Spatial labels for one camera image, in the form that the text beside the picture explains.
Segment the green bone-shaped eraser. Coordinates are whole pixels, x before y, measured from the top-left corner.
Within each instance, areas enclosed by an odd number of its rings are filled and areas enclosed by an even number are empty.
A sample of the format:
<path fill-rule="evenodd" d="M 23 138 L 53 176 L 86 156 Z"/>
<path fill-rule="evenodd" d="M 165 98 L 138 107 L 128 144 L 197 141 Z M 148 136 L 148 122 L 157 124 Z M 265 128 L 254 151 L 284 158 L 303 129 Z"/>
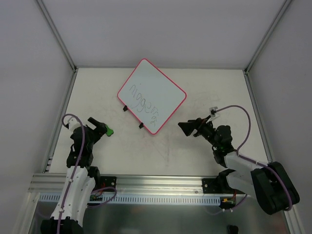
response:
<path fill-rule="evenodd" d="M 105 127 L 106 127 L 106 133 L 105 134 L 108 137 L 110 137 L 114 133 L 114 131 L 108 125 L 105 125 Z"/>

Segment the pink framed whiteboard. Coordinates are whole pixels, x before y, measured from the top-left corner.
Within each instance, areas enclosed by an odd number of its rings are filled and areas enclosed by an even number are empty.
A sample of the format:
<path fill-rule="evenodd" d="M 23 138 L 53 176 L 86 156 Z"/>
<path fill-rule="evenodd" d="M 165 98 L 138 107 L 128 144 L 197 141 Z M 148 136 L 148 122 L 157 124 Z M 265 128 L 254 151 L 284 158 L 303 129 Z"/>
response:
<path fill-rule="evenodd" d="M 187 93 L 143 58 L 117 93 L 118 99 L 155 135 L 186 100 Z"/>

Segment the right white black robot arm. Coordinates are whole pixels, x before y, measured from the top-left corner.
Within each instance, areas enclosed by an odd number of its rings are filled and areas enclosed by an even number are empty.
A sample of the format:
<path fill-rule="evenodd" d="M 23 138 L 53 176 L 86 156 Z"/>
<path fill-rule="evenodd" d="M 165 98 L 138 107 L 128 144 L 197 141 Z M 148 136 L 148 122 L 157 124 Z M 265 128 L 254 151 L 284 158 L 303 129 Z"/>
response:
<path fill-rule="evenodd" d="M 217 176 L 222 192 L 239 190 L 255 198 L 269 215 L 288 211 L 299 203 L 299 193 L 282 164 L 265 164 L 239 154 L 232 145 L 230 126 L 215 128 L 211 121 L 201 118 L 180 122 L 178 126 L 186 136 L 202 136 L 211 144 L 216 163 L 225 168 Z"/>

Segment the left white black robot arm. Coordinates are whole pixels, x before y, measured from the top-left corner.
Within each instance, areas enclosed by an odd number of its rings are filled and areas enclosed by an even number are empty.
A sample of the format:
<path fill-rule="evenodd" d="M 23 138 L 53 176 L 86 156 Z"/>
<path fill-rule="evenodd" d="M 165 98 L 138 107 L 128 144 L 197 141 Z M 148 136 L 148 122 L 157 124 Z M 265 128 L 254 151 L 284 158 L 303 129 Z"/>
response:
<path fill-rule="evenodd" d="M 43 234 L 81 234 L 83 218 L 90 195 L 101 187 L 102 179 L 98 167 L 92 166 L 93 146 L 113 130 L 103 122 L 88 118 L 94 128 L 83 125 L 73 114 L 62 117 L 62 125 L 71 131 L 73 144 L 66 160 L 66 179 L 56 208 L 50 218 L 42 221 Z"/>

